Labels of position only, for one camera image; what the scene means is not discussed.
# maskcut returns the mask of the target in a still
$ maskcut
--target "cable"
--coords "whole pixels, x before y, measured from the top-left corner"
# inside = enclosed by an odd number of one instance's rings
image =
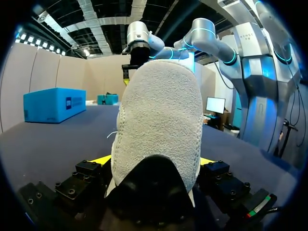
[[[300,116],[300,100],[299,100],[299,91],[298,91],[298,104],[299,104],[299,106],[298,106],[298,117],[297,117],[297,121],[295,122],[295,124],[292,124],[292,111],[293,111],[293,107],[294,107],[294,102],[295,102],[295,92],[294,92],[294,98],[293,98],[293,104],[292,104],[292,108],[291,108],[291,113],[290,113],[290,124],[292,125],[292,126],[296,126],[297,124],[298,124],[298,122],[299,122],[299,116]]]
[[[217,66],[217,64],[216,64],[216,62],[215,62],[215,61],[214,61],[214,64],[215,64],[215,66],[216,66],[216,68],[217,68],[217,70],[218,70],[218,72],[219,72],[219,75],[220,75],[221,80],[223,81],[223,83],[226,85],[226,87],[227,87],[227,88],[229,88],[229,89],[233,90],[233,89],[234,89],[234,87],[233,87],[233,88],[231,88],[231,87],[229,87],[229,86],[226,84],[226,82],[225,82],[225,80],[223,79],[222,74],[221,74],[221,72],[220,72],[220,70],[219,70],[219,68],[218,68],[218,66]]]
[[[298,89],[298,93],[299,93],[300,99],[302,100],[302,105],[303,105],[303,109],[304,109],[304,118],[305,118],[305,131],[304,131],[303,140],[301,141],[301,143],[300,143],[299,145],[298,145],[298,144],[296,144],[296,145],[297,145],[297,147],[300,147],[300,146],[302,146],[302,145],[303,145],[304,140],[305,140],[305,137],[306,137],[306,129],[307,129],[307,125],[306,125],[306,123],[307,123],[307,122],[306,122],[306,112],[305,112],[304,102],[303,102],[302,94],[300,93],[299,89]]]
[[[285,55],[285,53],[284,53],[284,51],[283,51],[283,50],[284,50],[283,47],[281,47],[281,50],[282,50],[283,57],[284,57],[284,59],[286,60],[286,55]],[[292,79],[294,80],[294,83],[295,83],[295,85],[296,85],[296,88],[297,88],[297,90],[298,90],[299,113],[300,113],[300,101],[299,101],[299,98],[300,98],[301,101],[302,101],[302,105],[303,105],[303,109],[304,109],[304,118],[305,118],[305,131],[304,131],[304,136],[303,136],[303,140],[301,141],[301,143],[300,143],[300,144],[296,144],[297,147],[300,147],[300,146],[303,145],[304,140],[305,140],[305,137],[306,137],[306,130],[307,130],[306,112],[305,112],[305,106],[304,106],[302,94],[300,93],[298,84],[295,82],[294,75],[293,75],[293,73],[292,73],[292,71],[291,71],[291,68],[290,68],[290,65],[289,65],[288,62],[287,62],[287,66],[288,66],[288,69],[289,69],[289,71],[290,71],[290,73],[291,73]]]

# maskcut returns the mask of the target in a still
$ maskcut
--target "yellow plate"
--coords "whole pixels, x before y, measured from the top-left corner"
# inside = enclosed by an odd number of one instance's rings
[[[105,157],[102,157],[102,158],[99,158],[99,159],[96,159],[96,160],[92,160],[91,162],[96,162],[96,163],[99,163],[101,165],[104,165],[110,158],[111,158],[111,155],[108,155],[108,156],[105,156]],[[204,158],[201,157],[201,165],[206,165],[210,162],[214,162],[214,161],[204,159]]]

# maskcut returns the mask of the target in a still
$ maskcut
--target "teal storage box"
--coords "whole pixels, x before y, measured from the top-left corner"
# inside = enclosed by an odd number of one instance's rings
[[[57,124],[85,110],[85,90],[51,88],[24,95],[25,122]]]
[[[113,105],[119,102],[119,96],[117,94],[106,94],[97,96],[97,104]]]

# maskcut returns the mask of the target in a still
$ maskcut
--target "ceiling light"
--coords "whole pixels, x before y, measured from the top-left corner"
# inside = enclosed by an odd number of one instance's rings
[[[27,34],[23,34],[23,35],[20,37],[20,39],[21,39],[21,40],[25,40],[26,37],[27,37]]]
[[[34,37],[33,37],[33,36],[30,36],[30,37],[28,38],[28,41],[29,41],[29,42],[32,42],[33,39],[34,39]]]
[[[83,52],[85,53],[85,55],[88,57],[90,55],[89,51],[84,49]]]

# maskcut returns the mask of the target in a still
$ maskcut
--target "robotic arm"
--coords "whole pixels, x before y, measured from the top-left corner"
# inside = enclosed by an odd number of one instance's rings
[[[236,52],[227,44],[216,39],[215,25],[208,19],[196,18],[192,28],[183,39],[174,43],[176,49],[194,48],[221,59],[232,65],[236,61]]]
[[[152,59],[186,59],[189,57],[185,49],[165,47],[165,43],[148,31],[143,22],[136,21],[128,27],[128,50],[130,51],[131,64],[144,63]]]
[[[254,0],[260,22],[268,31],[274,46],[274,52],[280,61],[291,62],[290,35],[282,25],[279,17],[269,11],[269,7],[259,0]]]

